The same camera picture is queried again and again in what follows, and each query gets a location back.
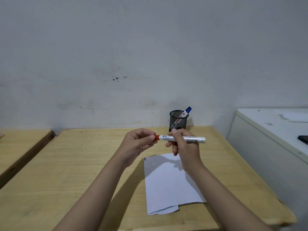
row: left hand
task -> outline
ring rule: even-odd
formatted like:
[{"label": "left hand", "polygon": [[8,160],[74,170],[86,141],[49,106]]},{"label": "left hand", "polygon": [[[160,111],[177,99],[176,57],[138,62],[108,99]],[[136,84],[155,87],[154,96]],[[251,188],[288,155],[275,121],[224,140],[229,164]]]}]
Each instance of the left hand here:
[{"label": "left hand", "polygon": [[140,128],[128,132],[114,156],[123,161],[124,166],[130,166],[134,160],[141,154],[157,143],[154,131]]}]

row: marker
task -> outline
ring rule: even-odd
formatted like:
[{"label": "marker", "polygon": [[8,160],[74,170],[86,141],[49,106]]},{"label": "marker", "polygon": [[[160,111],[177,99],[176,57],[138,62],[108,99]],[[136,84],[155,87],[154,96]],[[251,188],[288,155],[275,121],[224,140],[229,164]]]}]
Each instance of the marker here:
[{"label": "marker", "polygon": [[188,115],[188,113],[189,113],[191,110],[192,110],[192,109],[191,109],[191,107],[189,106],[189,107],[181,114],[181,116],[179,116],[179,118],[175,120],[172,129],[176,129],[176,128],[179,126],[179,124],[181,124],[182,118],[186,117],[186,116]]},{"label": "marker", "polygon": [[[205,143],[205,137],[183,136],[187,143]],[[172,135],[155,135],[155,140],[165,140],[176,142]]]}]

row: white appliance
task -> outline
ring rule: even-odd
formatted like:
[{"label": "white appliance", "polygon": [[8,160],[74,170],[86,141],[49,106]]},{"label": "white appliance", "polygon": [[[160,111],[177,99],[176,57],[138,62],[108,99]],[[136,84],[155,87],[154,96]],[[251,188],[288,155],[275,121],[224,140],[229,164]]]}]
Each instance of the white appliance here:
[{"label": "white appliance", "polygon": [[227,138],[234,149],[295,214],[298,223],[281,230],[308,230],[308,123],[278,114],[308,109],[238,109]]}]

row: light wood tabletop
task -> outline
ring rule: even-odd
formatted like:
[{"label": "light wood tabletop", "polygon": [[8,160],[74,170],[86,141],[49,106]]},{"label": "light wood tabletop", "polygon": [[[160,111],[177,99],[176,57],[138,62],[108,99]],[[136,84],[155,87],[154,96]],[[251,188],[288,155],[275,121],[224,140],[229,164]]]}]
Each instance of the light wood tabletop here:
[{"label": "light wood tabletop", "polygon": [[[150,128],[166,134],[168,128]],[[64,130],[0,190],[0,230],[51,230],[85,192],[132,129]],[[213,127],[192,127],[205,166],[269,225],[296,222],[294,214]],[[101,230],[212,230],[207,204],[147,215],[143,158],[170,153],[164,141],[143,152],[121,176]]]},{"label": "light wood tabletop", "polygon": [[52,130],[1,130],[0,188],[54,137]]}]

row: black mesh pen holder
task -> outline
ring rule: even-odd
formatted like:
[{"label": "black mesh pen holder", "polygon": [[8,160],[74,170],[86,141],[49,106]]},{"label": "black mesh pen holder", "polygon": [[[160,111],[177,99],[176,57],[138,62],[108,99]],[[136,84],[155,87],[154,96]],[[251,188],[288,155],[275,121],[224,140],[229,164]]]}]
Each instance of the black mesh pen holder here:
[{"label": "black mesh pen holder", "polygon": [[189,114],[184,118],[180,118],[183,112],[184,112],[183,110],[173,110],[170,112],[169,132],[172,129],[178,130],[178,129],[186,128],[186,122],[187,122],[187,118],[189,117]]}]

